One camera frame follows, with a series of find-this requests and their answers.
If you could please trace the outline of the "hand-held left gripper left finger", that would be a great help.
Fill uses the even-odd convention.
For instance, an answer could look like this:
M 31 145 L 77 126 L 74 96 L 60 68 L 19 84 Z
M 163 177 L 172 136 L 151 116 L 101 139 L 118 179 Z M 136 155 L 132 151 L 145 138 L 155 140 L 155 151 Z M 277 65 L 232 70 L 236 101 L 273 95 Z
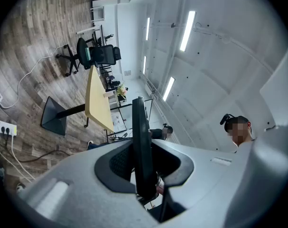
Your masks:
M 116 142 L 64 159 L 19 195 L 18 210 L 39 228 L 157 227 L 134 184 L 110 168 L 111 158 L 129 145 Z

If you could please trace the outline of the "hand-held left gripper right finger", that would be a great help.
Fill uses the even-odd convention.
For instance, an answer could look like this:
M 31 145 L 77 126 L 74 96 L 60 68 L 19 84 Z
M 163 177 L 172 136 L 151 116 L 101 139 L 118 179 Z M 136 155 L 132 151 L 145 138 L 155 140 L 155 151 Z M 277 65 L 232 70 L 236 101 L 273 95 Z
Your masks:
M 158 228 L 238 228 L 250 222 L 244 188 L 252 150 L 225 153 L 154 140 L 166 173 Z

